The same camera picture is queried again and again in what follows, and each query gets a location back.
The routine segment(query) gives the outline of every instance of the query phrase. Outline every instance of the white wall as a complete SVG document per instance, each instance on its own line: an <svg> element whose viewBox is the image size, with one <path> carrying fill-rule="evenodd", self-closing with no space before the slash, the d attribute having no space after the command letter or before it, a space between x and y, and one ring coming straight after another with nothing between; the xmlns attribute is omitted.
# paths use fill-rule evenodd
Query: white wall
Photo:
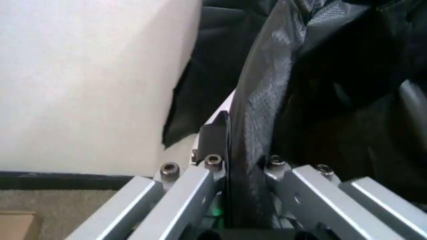
<svg viewBox="0 0 427 240"><path fill-rule="evenodd" d="M0 171L152 176L200 7L0 1Z"/></svg>

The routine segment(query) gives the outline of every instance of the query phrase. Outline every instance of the floor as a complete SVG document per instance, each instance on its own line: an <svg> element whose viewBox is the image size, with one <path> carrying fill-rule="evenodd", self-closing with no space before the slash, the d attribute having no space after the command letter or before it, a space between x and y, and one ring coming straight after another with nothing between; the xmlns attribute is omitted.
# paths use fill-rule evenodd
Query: floor
<svg viewBox="0 0 427 240"><path fill-rule="evenodd" d="M40 240L63 240L116 191L2 190L0 210L34 211L41 217Z"/></svg>

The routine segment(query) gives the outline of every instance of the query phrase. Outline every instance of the crumpled black plastic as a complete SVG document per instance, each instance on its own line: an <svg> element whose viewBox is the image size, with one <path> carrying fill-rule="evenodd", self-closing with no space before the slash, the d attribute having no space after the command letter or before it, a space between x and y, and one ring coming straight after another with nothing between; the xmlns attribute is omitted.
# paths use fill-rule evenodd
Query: crumpled black plastic
<svg viewBox="0 0 427 240"><path fill-rule="evenodd" d="M271 153L427 203L426 3L278 1L231 106L231 227L280 226Z"/></svg>
<svg viewBox="0 0 427 240"><path fill-rule="evenodd" d="M277 0L204 0L191 59L173 93L163 144L197 133L237 85Z"/></svg>

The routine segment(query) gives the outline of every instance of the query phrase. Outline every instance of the screw head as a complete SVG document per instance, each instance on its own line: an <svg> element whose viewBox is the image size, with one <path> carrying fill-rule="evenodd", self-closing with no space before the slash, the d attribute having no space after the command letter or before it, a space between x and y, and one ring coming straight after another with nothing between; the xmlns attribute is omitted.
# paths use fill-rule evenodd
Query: screw head
<svg viewBox="0 0 427 240"><path fill-rule="evenodd" d="M197 149L191 150L191 161L190 165L197 165Z"/></svg>
<svg viewBox="0 0 427 240"><path fill-rule="evenodd" d="M160 167L160 177L166 182L176 181L180 177L180 166L173 161L166 162Z"/></svg>
<svg viewBox="0 0 427 240"><path fill-rule="evenodd" d="M332 177L334 176L334 170L325 164L319 164L316 166L317 171L324 176L325 178L327 178L328 180L332 180Z"/></svg>
<svg viewBox="0 0 427 240"><path fill-rule="evenodd" d="M267 162L268 169L279 168L284 165L286 165L286 162L279 155L272 155Z"/></svg>
<svg viewBox="0 0 427 240"><path fill-rule="evenodd" d="M204 158L204 167L217 172L223 169L223 158L218 154L209 154Z"/></svg>

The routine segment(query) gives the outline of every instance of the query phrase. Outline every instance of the cardboard box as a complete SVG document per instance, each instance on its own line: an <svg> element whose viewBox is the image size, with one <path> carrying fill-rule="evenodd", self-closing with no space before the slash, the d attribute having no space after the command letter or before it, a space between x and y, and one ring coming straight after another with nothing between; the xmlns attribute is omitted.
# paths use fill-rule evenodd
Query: cardboard box
<svg viewBox="0 0 427 240"><path fill-rule="evenodd" d="M33 211L0 210L0 239L38 240L41 221Z"/></svg>

